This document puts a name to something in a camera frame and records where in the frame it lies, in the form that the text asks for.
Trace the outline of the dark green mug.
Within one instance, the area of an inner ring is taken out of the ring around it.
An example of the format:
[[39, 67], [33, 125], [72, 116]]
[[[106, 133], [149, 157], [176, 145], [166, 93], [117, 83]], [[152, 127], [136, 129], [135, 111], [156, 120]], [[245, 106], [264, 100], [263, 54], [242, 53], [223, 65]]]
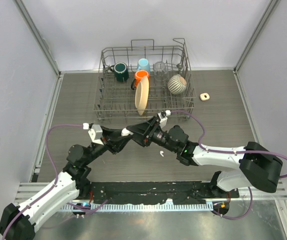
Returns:
[[129, 79], [128, 67], [124, 62], [117, 62], [109, 67], [109, 70], [113, 72], [115, 79], [120, 83], [125, 83]]

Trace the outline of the light blue mug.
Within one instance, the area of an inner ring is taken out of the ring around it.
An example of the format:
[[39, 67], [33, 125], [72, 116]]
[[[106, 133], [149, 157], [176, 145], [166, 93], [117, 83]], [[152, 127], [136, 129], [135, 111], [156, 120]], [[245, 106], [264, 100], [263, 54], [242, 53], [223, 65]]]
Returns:
[[138, 60], [136, 71], [144, 70], [150, 74], [150, 63], [146, 58], [141, 58]]

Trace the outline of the white earbud charging case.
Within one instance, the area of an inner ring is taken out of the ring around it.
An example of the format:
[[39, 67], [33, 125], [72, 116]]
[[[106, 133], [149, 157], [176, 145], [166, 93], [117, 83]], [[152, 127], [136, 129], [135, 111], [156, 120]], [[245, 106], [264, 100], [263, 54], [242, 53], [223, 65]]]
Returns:
[[133, 135], [133, 134], [134, 134], [133, 132], [131, 132], [130, 130], [128, 130], [128, 129], [126, 129], [126, 128], [123, 128], [123, 129], [121, 130], [121, 136], [122, 136], [122, 137], [131, 136], [131, 135]]

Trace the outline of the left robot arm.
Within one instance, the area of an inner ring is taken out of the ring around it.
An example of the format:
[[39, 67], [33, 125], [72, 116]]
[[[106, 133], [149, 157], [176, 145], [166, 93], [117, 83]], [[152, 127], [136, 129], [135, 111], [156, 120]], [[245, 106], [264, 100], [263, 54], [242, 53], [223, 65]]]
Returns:
[[89, 196], [91, 182], [88, 167], [106, 151], [120, 152], [132, 138], [126, 128], [110, 129], [98, 124], [80, 125], [90, 137], [90, 146], [73, 145], [68, 151], [67, 164], [55, 170], [55, 178], [38, 193], [18, 206], [10, 203], [0, 219], [0, 234], [4, 240], [32, 240], [43, 224], [64, 205]]

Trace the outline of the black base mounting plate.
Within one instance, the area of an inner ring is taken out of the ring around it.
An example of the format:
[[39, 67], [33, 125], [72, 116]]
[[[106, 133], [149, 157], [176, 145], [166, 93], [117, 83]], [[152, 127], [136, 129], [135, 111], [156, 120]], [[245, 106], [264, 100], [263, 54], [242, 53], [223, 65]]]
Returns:
[[79, 199], [93, 200], [95, 204], [108, 200], [109, 204], [115, 205], [162, 205], [171, 199], [175, 205], [188, 205], [227, 197], [237, 199], [239, 191], [216, 192], [209, 182], [202, 181], [122, 181], [92, 182]]

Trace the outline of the orange mug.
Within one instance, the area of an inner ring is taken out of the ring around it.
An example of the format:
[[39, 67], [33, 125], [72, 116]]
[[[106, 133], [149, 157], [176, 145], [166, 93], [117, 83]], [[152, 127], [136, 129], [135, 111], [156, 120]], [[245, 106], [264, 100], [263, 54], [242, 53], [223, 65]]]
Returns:
[[139, 84], [139, 82], [144, 78], [147, 77], [148, 79], [150, 79], [150, 74], [148, 71], [146, 70], [138, 70], [135, 74], [134, 74], [134, 79], [131, 83], [130, 88], [132, 90], [135, 90]]

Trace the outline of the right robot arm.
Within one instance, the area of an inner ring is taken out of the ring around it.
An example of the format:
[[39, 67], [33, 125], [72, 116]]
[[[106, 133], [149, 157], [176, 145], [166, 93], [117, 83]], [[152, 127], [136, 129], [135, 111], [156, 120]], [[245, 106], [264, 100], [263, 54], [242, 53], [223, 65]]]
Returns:
[[127, 126], [121, 135], [131, 136], [137, 144], [147, 147], [155, 143], [176, 154], [177, 160], [185, 166], [219, 166], [229, 171], [214, 173], [209, 191], [219, 198], [237, 188], [254, 187], [266, 193], [277, 190], [282, 161], [270, 154], [260, 144], [250, 141], [241, 147], [209, 147], [192, 142], [179, 125], [169, 131], [162, 128], [166, 119], [153, 117], [146, 122]]

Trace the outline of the beige earbud charging case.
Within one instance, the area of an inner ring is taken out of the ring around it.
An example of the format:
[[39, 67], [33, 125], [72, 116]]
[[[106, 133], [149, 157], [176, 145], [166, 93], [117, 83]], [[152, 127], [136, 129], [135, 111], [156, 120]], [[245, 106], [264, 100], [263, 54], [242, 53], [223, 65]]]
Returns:
[[200, 98], [200, 100], [201, 101], [207, 101], [207, 100], [209, 100], [210, 99], [210, 95], [208, 94], [208, 93], [201, 93], [200, 95], [199, 95], [199, 98]]

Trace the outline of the clear glass cup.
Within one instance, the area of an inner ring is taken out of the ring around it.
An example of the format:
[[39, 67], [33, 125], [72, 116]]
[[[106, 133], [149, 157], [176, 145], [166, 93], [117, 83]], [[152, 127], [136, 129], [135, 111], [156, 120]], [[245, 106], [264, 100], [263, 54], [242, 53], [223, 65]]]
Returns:
[[153, 64], [154, 79], [158, 82], [163, 82], [168, 76], [168, 68], [163, 61], [157, 61]]

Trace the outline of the beige plate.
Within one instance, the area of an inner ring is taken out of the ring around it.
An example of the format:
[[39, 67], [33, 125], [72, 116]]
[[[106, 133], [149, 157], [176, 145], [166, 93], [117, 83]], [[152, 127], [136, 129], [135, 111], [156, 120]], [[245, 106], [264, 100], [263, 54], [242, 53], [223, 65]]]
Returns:
[[140, 116], [146, 110], [149, 98], [150, 83], [149, 79], [145, 76], [137, 85], [135, 91], [135, 107]]

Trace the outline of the striped ceramic bowl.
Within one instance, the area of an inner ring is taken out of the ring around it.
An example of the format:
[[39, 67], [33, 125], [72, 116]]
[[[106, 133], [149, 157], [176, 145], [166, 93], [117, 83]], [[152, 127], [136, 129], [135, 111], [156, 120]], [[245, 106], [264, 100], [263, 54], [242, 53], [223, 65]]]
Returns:
[[180, 74], [175, 74], [169, 79], [167, 88], [173, 95], [182, 94], [187, 89], [187, 81]]

